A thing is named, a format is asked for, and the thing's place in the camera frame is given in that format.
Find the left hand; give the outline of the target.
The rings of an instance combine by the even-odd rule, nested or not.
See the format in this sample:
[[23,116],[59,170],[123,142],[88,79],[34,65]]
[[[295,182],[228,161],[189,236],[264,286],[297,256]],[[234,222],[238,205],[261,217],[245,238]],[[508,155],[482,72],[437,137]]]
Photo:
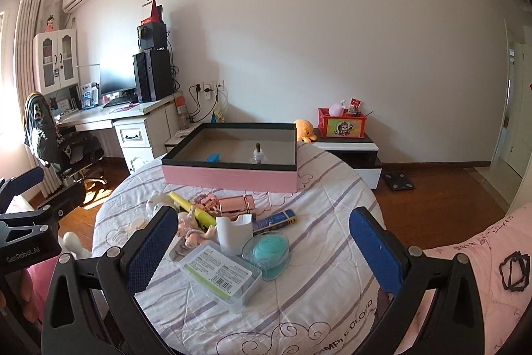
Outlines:
[[18,293],[15,299],[22,308],[24,318],[28,322],[36,323],[42,320],[44,302],[34,285],[33,274],[33,267],[22,269],[20,277],[16,281],[8,283],[7,287],[13,293]]

